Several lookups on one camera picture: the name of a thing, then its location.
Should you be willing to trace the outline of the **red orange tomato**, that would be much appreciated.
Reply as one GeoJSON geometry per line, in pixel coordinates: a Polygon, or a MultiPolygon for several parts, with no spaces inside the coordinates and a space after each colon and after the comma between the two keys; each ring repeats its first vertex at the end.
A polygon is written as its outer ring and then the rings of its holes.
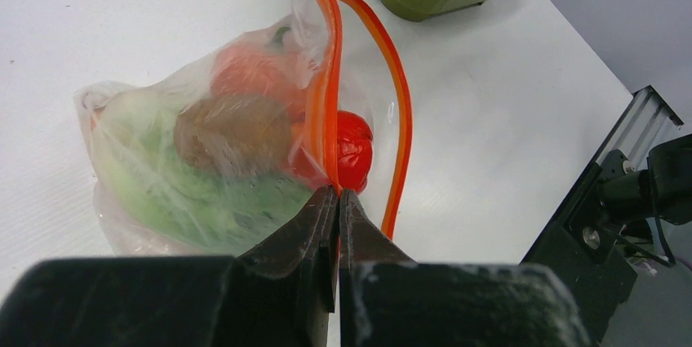
{"type": "MultiPolygon", "coordinates": [[[[343,188],[357,194],[367,186],[368,174],[373,161],[373,132],[361,116],[339,110],[337,112],[337,163],[338,178],[343,188]]],[[[299,179],[310,189],[328,185],[330,181],[309,160],[302,145],[298,145],[292,158],[282,165],[282,170],[299,179]]]]}

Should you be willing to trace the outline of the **clear orange zip top bag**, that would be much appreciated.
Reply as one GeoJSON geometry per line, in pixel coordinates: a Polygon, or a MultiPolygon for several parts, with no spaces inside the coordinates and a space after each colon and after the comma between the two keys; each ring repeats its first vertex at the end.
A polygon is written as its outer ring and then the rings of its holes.
{"type": "Polygon", "coordinates": [[[115,253],[238,256],[325,186],[392,237],[413,131],[393,40],[364,0],[279,2],[280,20],[160,82],[77,93],[115,253]]]}

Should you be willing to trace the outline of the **green white lettuce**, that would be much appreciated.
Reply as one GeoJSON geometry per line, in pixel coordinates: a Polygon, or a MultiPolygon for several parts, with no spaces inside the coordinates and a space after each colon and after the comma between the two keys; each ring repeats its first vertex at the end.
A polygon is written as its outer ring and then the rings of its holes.
{"type": "Polygon", "coordinates": [[[237,256],[276,232],[313,195],[281,165],[231,178],[184,162],[173,141],[176,119],[207,98],[131,89],[91,112],[85,143],[97,177],[95,208],[117,254],[237,256]]]}

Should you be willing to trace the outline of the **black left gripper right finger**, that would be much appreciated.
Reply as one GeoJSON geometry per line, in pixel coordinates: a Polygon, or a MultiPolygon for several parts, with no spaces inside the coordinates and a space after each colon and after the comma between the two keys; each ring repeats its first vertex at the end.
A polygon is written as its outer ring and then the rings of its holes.
{"type": "Polygon", "coordinates": [[[351,190],[338,215],[342,345],[589,345],[573,296],[549,268],[416,262],[351,190]]]}

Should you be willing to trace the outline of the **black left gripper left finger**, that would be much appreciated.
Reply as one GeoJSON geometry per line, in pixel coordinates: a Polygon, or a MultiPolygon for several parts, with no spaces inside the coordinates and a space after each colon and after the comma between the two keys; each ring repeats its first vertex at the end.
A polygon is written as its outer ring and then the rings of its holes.
{"type": "Polygon", "coordinates": [[[1,308],[4,346],[324,346],[339,198],[316,191],[240,256],[44,260],[1,308]]]}

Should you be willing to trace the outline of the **orange tangerine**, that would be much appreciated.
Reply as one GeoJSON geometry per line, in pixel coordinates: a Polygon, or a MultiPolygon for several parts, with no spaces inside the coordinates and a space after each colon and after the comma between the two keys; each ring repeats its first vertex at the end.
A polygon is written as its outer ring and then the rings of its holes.
{"type": "Polygon", "coordinates": [[[317,65],[307,58],[283,25],[259,41],[243,39],[215,58],[213,96],[257,94],[283,104],[293,121],[304,120],[308,85],[317,65]]]}

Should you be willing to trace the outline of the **brown kiwi fruit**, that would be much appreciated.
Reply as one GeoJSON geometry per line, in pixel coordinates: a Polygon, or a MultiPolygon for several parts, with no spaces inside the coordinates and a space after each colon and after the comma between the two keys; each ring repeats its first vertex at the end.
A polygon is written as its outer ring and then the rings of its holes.
{"type": "Polygon", "coordinates": [[[284,105],[262,95],[199,100],[181,112],[173,141],[192,167],[245,178],[277,170],[292,146],[291,118],[284,105]]]}

